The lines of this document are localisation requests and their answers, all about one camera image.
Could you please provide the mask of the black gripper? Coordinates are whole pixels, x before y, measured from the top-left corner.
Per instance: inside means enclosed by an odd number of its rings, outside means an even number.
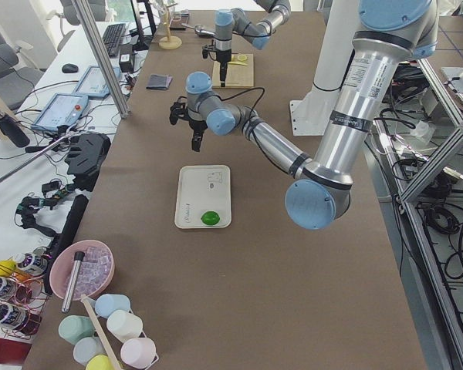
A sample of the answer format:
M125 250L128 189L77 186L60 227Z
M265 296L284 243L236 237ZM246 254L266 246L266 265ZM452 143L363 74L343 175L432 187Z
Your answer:
M193 151L199 152L201 150L201 141L208 125L204 120L189 119L189 126L193 131L191 148Z
M226 76L227 76L227 68L228 63L232 60L232 51L230 49L227 50L216 50L216 60L220 63L220 87L226 86Z

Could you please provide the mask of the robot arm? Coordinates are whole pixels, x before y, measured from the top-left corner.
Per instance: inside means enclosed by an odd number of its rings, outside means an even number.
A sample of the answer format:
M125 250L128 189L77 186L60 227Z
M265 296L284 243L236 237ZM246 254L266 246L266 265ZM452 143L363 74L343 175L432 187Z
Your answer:
M215 12L215 37L211 50L220 65L220 87L225 87L228 64L232 60L233 34L240 35L253 47L262 50L275 29L286 23L291 15L289 1L256 1L255 3L267 11L267 15L257 23L250 20L241 8L219 9Z
M292 176L286 210L308 230L327 227L347 211L353 164L398 65L430 56L437 44L435 1L358 1L355 7L354 55L315 156L290 143L254 109L224 103L208 74L193 72L186 80L189 120L219 136L240 129Z

